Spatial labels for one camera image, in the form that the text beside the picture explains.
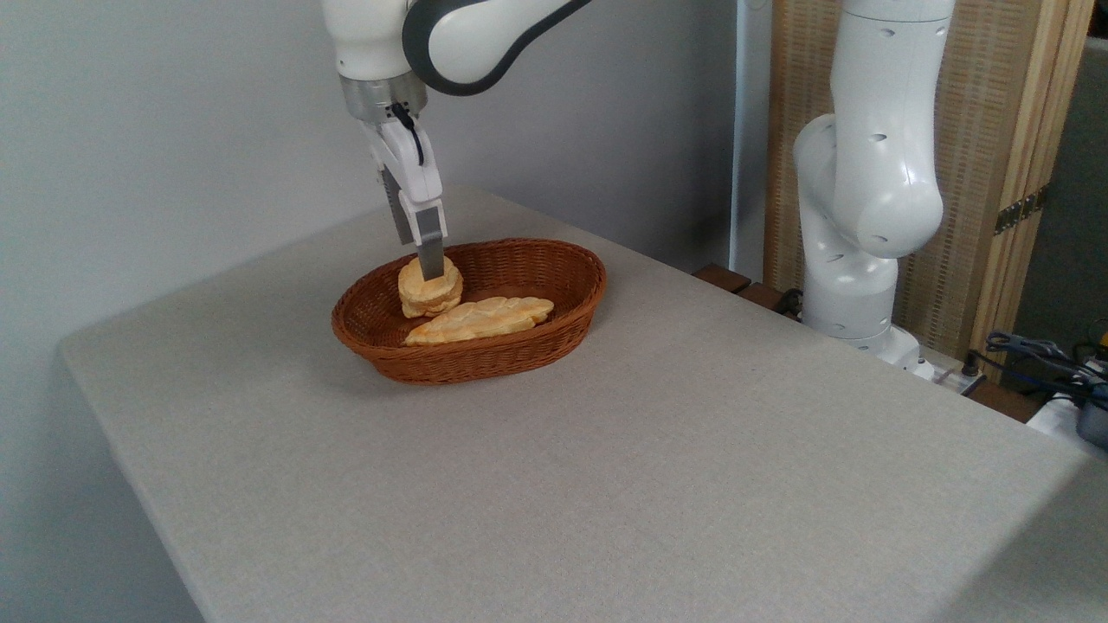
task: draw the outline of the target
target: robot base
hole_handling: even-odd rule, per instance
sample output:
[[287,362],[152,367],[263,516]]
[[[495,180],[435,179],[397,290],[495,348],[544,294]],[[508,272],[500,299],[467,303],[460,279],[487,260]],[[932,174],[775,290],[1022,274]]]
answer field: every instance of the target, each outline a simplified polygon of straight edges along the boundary
[[917,377],[932,380],[935,376],[935,367],[920,353],[919,340],[900,327],[890,326],[873,337],[842,341]]

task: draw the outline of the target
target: basket rim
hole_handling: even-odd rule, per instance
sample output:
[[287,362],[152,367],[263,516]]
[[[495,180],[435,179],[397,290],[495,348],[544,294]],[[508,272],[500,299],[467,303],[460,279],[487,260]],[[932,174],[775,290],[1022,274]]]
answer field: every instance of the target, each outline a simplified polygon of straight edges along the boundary
[[348,348],[358,349],[358,351],[368,355],[373,358],[388,358],[390,356],[407,355],[411,353],[423,353],[423,354],[435,354],[435,355],[447,355],[452,353],[463,353],[470,351],[478,348],[491,348],[496,346],[507,346],[522,341],[530,341],[534,339],[540,339],[551,334],[556,334],[565,328],[579,323],[583,318],[591,320],[593,314],[595,313],[596,306],[599,304],[601,298],[604,295],[604,290],[607,287],[607,270],[601,258],[593,253],[591,249],[585,248],[581,245],[568,243],[565,241],[552,239],[552,238],[527,238],[527,237],[511,237],[511,238],[497,238],[492,241],[482,241],[473,243],[462,243],[453,246],[445,247],[443,253],[449,253],[451,251],[466,249],[470,247],[482,246],[507,246],[513,244],[543,244],[546,246],[558,246],[567,251],[576,253],[583,256],[588,263],[593,264],[596,268],[597,278],[589,288],[588,294],[581,305],[575,306],[573,309],[566,314],[560,315],[547,323],[537,325],[531,329],[524,331],[516,331],[512,334],[490,336],[490,337],[479,337],[474,339],[469,339],[464,341],[451,341],[445,344],[431,344],[421,346],[373,346],[361,341],[355,337],[350,331],[347,330],[343,323],[343,312],[346,310],[350,299],[352,299],[357,294],[361,292],[365,284],[369,278],[378,270],[383,270],[386,268],[391,268],[394,264],[400,264],[403,266],[408,262],[411,262],[416,254],[409,254],[403,257],[398,257],[392,262],[382,264],[377,268],[373,268],[357,282],[353,283],[339,298],[338,303],[335,304],[335,308],[331,310],[331,328],[335,331],[336,337],[345,344]]

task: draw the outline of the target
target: wooden divider screen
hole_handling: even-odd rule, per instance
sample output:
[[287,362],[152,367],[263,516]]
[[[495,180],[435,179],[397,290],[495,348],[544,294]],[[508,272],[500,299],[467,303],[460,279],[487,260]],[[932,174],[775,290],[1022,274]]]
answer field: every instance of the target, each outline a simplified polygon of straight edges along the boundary
[[[943,224],[901,261],[893,317],[941,353],[1015,324],[1092,3],[957,0],[935,112]],[[765,280],[781,290],[803,283],[792,142],[832,112],[839,7],[773,4]]]

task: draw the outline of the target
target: bread roll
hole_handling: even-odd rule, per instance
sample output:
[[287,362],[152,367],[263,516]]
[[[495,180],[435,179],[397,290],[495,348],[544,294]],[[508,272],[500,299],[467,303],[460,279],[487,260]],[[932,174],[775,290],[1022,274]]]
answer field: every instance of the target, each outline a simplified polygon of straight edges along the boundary
[[397,289],[400,290],[400,308],[404,317],[434,317],[462,302],[462,274],[449,257],[442,258],[442,276],[430,282],[423,280],[418,257],[400,269]]
[[424,346],[522,331],[545,320],[553,309],[553,302],[533,296],[463,303],[412,329],[404,344]]

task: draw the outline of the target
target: white wall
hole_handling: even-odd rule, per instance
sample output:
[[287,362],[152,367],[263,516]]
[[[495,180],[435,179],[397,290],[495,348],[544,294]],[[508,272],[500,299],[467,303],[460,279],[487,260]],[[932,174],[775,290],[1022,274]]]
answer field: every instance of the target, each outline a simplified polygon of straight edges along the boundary
[[[198,620],[55,349],[383,205],[321,22],[315,1],[0,4],[0,620]],[[432,98],[443,176],[721,263],[733,34],[725,0],[597,0],[493,91]]]

